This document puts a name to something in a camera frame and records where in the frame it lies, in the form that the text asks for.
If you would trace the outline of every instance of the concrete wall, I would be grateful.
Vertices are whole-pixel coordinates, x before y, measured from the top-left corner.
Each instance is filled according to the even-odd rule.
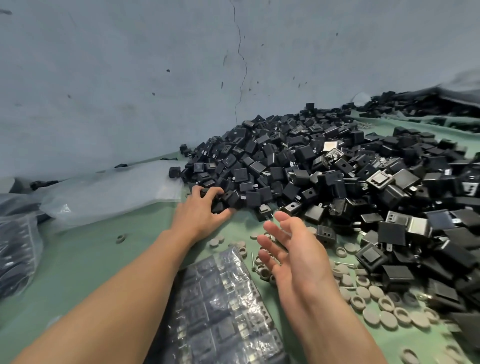
[[[152,158],[257,113],[420,89],[480,59],[478,0],[0,0],[0,9],[0,177],[65,178]]]

